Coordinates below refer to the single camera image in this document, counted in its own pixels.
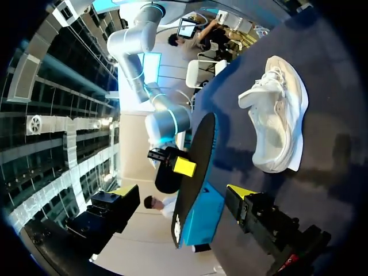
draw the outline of cable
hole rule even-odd
[[[199,16],[201,16],[202,18],[204,18],[204,20],[206,20],[206,22],[205,22],[205,23],[203,23],[203,24],[198,24],[198,25],[196,25],[195,27],[202,27],[202,26],[205,26],[205,25],[207,25],[207,24],[208,24],[208,20],[207,20],[207,18],[206,18],[205,16],[203,16],[202,14],[197,13],[197,12],[195,12],[195,13],[196,13],[196,14],[198,14]],[[193,25],[185,25],[185,26],[181,26],[181,27],[193,27]],[[163,30],[159,30],[159,31],[156,33],[156,35],[158,35],[159,33],[165,32],[165,31],[167,31],[167,30],[172,30],[172,29],[177,29],[177,28],[179,28],[179,26],[175,26],[175,27],[170,27],[170,28],[166,28],[166,29],[163,29]]]

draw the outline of white robotic arm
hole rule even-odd
[[[174,104],[161,92],[157,83],[144,82],[138,53],[150,52],[156,39],[164,7],[147,4],[141,7],[134,27],[114,32],[108,39],[108,51],[118,61],[132,90],[140,102],[150,100],[156,112],[145,119],[152,148],[175,145],[175,135],[191,128],[191,113],[184,106]]]

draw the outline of desk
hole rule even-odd
[[[261,78],[267,58],[278,55],[302,77],[309,94],[304,117],[304,152],[298,172],[265,174],[252,164],[256,144],[248,111],[237,96]],[[329,23],[313,9],[276,27],[239,56],[198,93],[193,133],[215,112],[219,137],[208,181],[225,195],[234,184],[275,195],[280,210],[331,233],[338,245],[367,196],[367,98],[350,54]],[[245,235],[224,208],[211,244],[227,276],[264,275],[273,262]],[[331,254],[319,257],[321,270]]]

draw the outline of shoelace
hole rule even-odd
[[[252,89],[255,87],[259,87],[262,85],[267,85],[269,83],[275,83],[277,87],[280,89],[282,96],[285,97],[285,90],[283,87],[285,80],[283,78],[281,69],[279,67],[273,67],[270,71],[264,73],[261,79],[257,79],[255,84],[252,86]]]

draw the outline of person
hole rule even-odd
[[[198,54],[204,51],[200,44],[201,41],[205,39],[216,25],[217,20],[212,20],[202,32],[195,34],[192,39],[183,39],[174,33],[168,38],[168,43],[171,46],[180,47],[183,59],[188,61],[198,59]]]
[[[150,195],[144,199],[144,206],[146,209],[156,209],[160,211],[165,218],[172,219],[175,210],[175,204],[177,203],[177,197],[177,195],[173,197],[166,197],[163,201],[161,201]]]

